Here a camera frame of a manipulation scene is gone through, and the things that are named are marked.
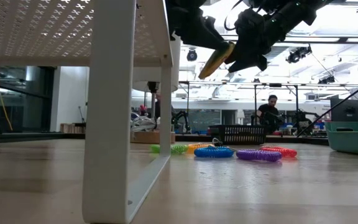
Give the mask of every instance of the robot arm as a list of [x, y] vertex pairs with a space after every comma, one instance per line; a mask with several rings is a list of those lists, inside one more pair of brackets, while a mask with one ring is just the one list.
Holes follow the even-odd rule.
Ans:
[[185, 119], [186, 132], [190, 132], [189, 118], [188, 118], [188, 115], [187, 115], [187, 113], [185, 111], [179, 111], [179, 113], [177, 113], [174, 116], [172, 116], [171, 124], [176, 126], [181, 117], [183, 117]]
[[315, 118], [319, 118], [320, 115], [316, 114], [316, 113], [312, 113], [312, 112], [305, 112], [305, 111], [302, 111], [303, 114], [305, 115], [314, 115]]
[[[257, 66], [267, 68], [265, 54], [300, 22], [309, 26], [316, 19], [316, 11], [333, 0], [244, 0], [250, 8], [242, 11], [234, 23], [238, 41], [224, 63], [233, 63], [229, 72]], [[203, 17], [200, 9], [206, 0], [165, 0], [168, 25], [172, 34], [180, 36], [184, 44], [214, 50], [228, 49], [229, 43], [214, 28], [213, 17]], [[261, 16], [254, 8], [267, 12]]]

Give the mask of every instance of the plastic coil bracelet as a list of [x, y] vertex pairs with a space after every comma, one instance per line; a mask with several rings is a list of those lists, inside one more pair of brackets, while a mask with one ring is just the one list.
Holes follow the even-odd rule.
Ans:
[[208, 146], [212, 146], [212, 144], [203, 144], [203, 143], [190, 144], [190, 145], [188, 145], [187, 153], [193, 154], [196, 149], [200, 149], [200, 148], [204, 148], [204, 147], [208, 147]]
[[279, 152], [267, 152], [257, 150], [240, 150], [236, 153], [236, 155], [239, 159], [243, 160], [259, 160], [269, 162], [276, 162], [282, 158], [282, 155]]
[[284, 147], [278, 146], [262, 146], [259, 150], [270, 151], [270, 152], [280, 152], [283, 157], [295, 157], [298, 152], [294, 149], [287, 149]]
[[228, 158], [232, 157], [233, 154], [234, 151], [228, 147], [208, 146], [194, 151], [195, 156], [205, 158]]
[[[171, 153], [172, 154], [183, 154], [187, 151], [188, 146], [182, 145], [172, 145], [171, 146]], [[160, 146], [159, 145], [151, 145], [150, 150], [152, 153], [160, 153]]]

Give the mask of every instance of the purple coil bracelet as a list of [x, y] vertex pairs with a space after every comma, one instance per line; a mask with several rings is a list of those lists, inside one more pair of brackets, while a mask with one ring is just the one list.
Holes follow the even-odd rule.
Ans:
[[256, 150], [240, 150], [237, 152], [237, 157], [243, 160], [260, 160], [275, 162], [282, 158], [279, 152], [256, 151]]

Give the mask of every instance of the monitor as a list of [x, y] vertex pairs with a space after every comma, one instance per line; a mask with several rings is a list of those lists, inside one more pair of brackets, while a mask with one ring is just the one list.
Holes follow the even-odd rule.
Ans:
[[[331, 98], [331, 107], [337, 105], [342, 99]], [[331, 111], [331, 121], [358, 121], [358, 100], [346, 100]]]

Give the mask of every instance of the perforated tabletop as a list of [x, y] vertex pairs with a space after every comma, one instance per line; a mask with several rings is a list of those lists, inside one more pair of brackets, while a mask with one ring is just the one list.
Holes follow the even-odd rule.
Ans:
[[[0, 65], [89, 65], [93, 4], [0, 0]], [[135, 21], [135, 66], [160, 66], [170, 57], [163, 0], [138, 0]]]

